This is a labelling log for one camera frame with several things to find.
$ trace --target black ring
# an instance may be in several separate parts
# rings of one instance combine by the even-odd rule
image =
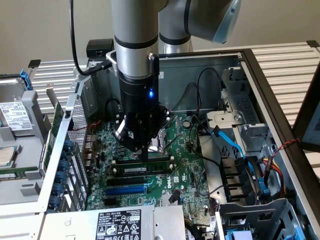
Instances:
[[[191,38],[191,36],[186,36],[184,38],[181,39],[170,39],[170,38],[166,38],[165,36],[163,36],[160,32],[159,37],[161,39],[162,42],[166,43],[166,44],[170,44],[170,45],[182,45],[185,44],[186,42],[188,42]]]
[[[184,9],[184,31],[186,34],[191,35],[189,32],[189,12],[190,12],[191,0],[186,0]]]
[[[158,35],[155,36],[154,38],[152,38],[150,41],[139,42],[139,43],[124,42],[124,41],[119,40],[116,36],[114,36],[114,39],[117,44],[119,44],[120,46],[127,48],[127,49],[145,49],[145,48],[152,46],[153,44],[155,44],[158,41]]]

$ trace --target barcode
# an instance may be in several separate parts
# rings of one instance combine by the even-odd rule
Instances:
[[[320,118],[319,118],[319,120],[318,120],[318,123],[315,125],[314,130],[315,130],[316,132],[320,132]]]

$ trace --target robotic arm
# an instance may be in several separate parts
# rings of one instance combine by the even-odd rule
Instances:
[[[124,119],[116,139],[148,160],[148,146],[167,109],[159,103],[160,39],[183,46],[191,35],[224,43],[241,0],[112,0],[115,49]]]

